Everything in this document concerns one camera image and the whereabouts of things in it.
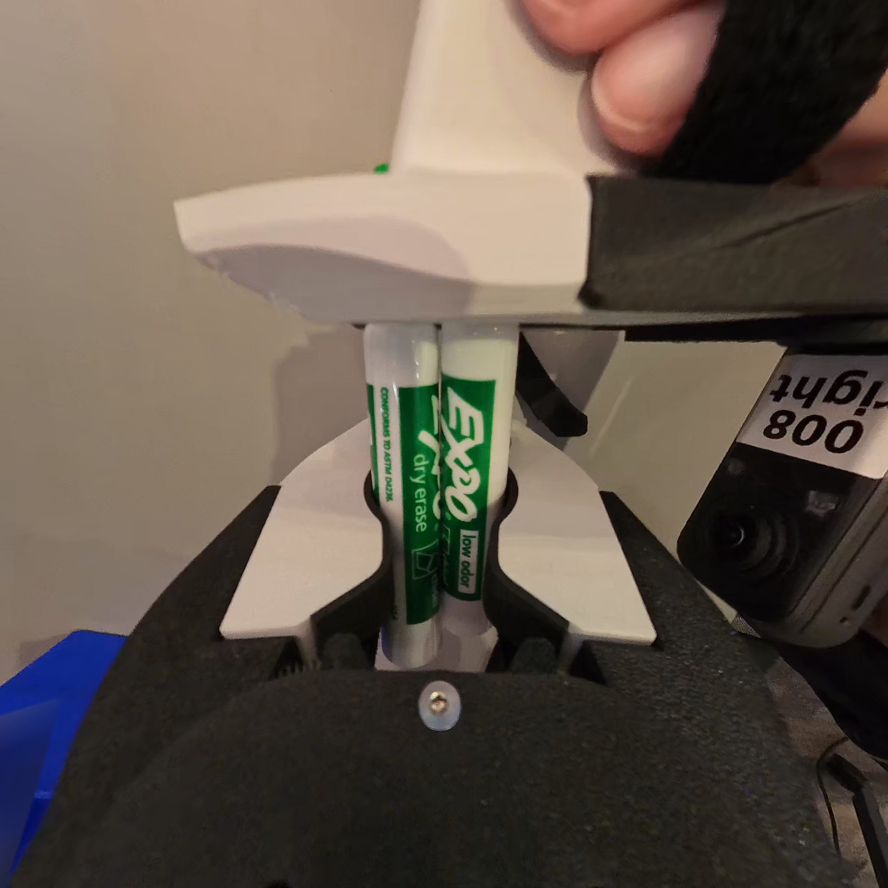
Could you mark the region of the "green dry erase marker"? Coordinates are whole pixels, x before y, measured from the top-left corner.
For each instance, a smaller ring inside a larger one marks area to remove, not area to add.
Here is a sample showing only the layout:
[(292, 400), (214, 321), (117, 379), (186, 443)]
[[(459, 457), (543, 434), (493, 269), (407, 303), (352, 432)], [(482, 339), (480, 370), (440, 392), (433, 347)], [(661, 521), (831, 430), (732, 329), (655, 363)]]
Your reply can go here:
[(482, 672), (495, 630), (482, 604), (508, 474), (518, 326), (448, 323), (440, 338), (442, 665)]
[(386, 660), (418, 670), (438, 655), (440, 432), (438, 330), (368, 324), (363, 331), (376, 499), (391, 540)]

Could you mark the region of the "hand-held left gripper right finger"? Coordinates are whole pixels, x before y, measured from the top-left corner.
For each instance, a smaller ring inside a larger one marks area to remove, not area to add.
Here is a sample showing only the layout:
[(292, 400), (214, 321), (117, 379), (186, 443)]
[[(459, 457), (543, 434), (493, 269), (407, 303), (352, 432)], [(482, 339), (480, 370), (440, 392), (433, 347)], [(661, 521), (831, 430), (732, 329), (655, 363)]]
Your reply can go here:
[(583, 638), (653, 643), (656, 630), (602, 494), (570, 456), (512, 424), (495, 565)]

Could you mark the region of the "person's right hand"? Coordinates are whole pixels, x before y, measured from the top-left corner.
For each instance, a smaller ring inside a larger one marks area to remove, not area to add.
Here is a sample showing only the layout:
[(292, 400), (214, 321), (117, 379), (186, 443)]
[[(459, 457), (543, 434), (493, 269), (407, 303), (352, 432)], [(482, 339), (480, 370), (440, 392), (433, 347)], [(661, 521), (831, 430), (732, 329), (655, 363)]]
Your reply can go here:
[[(724, 2), (524, 1), (528, 23), (554, 50), (597, 57), (591, 103), (617, 149), (660, 155), (678, 132), (703, 78)], [(886, 185), (887, 75), (799, 181)]]

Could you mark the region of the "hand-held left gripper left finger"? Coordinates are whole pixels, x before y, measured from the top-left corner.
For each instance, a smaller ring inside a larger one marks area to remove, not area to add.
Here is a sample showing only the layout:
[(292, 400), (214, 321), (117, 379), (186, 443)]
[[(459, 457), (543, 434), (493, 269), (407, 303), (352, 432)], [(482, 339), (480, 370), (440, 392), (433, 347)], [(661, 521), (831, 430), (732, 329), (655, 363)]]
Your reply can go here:
[(283, 479), (221, 621), (224, 638), (302, 635), (381, 566), (383, 527), (365, 493), (370, 440), (364, 419)]

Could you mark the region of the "blue plastic bin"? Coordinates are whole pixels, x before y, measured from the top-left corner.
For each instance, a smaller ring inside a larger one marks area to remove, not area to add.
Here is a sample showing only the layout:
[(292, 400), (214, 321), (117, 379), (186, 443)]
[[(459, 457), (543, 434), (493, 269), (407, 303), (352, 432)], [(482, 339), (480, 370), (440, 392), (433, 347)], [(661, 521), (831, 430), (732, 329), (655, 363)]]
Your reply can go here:
[(125, 641), (74, 631), (2, 684), (2, 886), (46, 816), (86, 711)]

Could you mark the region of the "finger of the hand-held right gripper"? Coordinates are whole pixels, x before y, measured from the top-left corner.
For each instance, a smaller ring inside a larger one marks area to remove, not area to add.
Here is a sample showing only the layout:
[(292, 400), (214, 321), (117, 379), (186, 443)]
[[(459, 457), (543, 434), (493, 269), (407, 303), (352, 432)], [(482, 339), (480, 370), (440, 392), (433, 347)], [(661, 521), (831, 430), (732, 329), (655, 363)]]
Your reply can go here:
[(584, 413), (620, 336), (606, 330), (522, 330), (551, 382)]
[(592, 200), (577, 176), (394, 172), (174, 203), (185, 250), (307, 320), (626, 328), (584, 307)]

